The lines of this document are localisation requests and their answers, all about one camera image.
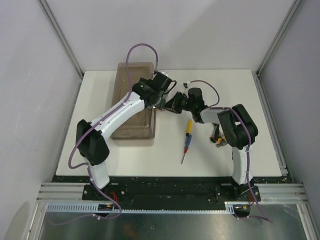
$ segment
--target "plastic box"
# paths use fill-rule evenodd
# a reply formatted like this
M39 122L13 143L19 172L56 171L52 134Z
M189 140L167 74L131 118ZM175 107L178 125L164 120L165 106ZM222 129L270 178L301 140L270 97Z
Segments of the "plastic box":
M154 65L152 62L131 62L129 72L132 83L139 82L140 78L151 79L153 77ZM127 77L126 63L118 64L112 105L119 102L129 91L130 85ZM146 108L129 118L117 130L111 138L119 146L152 146L156 130L156 110Z

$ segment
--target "white wall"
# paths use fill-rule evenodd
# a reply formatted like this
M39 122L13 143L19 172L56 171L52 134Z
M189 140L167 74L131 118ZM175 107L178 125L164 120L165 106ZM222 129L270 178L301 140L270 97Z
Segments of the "white wall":
M48 0L84 71L116 70L134 44L160 69L251 69L293 0ZM132 61L154 61L137 49Z
M1 1L0 32L0 239L20 239L79 80L36 0Z
M297 182L320 225L320 1L303 4L262 75Z

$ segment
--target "blue screwdriver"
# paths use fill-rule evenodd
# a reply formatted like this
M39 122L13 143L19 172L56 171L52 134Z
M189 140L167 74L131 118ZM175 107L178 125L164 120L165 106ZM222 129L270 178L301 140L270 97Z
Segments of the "blue screwdriver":
M191 127L192 127L192 120L189 121L188 127L186 129L186 134L185 134L186 138L185 138L185 142L184 142L183 158L181 160L181 164L184 162L186 153L187 153L189 146L190 146L190 143L191 143L191 139L192 139L192 135L190 134Z

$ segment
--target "black cable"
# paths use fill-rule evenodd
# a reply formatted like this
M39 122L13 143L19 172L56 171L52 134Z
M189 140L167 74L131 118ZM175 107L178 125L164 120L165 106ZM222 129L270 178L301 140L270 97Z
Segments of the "black cable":
M177 85L177 81L176 81L176 80L173 80L173 82L174 82L173 86L172 86L167 92L165 92L164 95L170 93L170 91L171 91L172 89L174 89L174 87Z

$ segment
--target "metal beam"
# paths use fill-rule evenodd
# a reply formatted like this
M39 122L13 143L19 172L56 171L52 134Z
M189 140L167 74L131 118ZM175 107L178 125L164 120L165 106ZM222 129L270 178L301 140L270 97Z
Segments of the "metal beam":
M84 73L82 72L81 68L80 68L80 65L78 64L78 61L75 57L75 55L73 54L64 34L62 33L59 25L58 25L58 22L53 14L53 12L51 11L48 3L46 0L37 0L44 15L46 16L46 18L48 19L54 33L56 34L59 42L61 43L66 55L68 56L68 58L70 59L74 69L76 70L78 76L80 79L83 79L84 77Z
M277 47L279 46L279 43L285 36L286 32L288 31L289 27L291 26L295 16L297 15L297 12L301 8L302 4L305 2L305 0L294 0L294 2L291 5L291 8L289 9L288 13L286 14L278 32L276 33L268 51L266 52L258 70L257 74L260 76L262 72L264 71L267 63L275 53Z

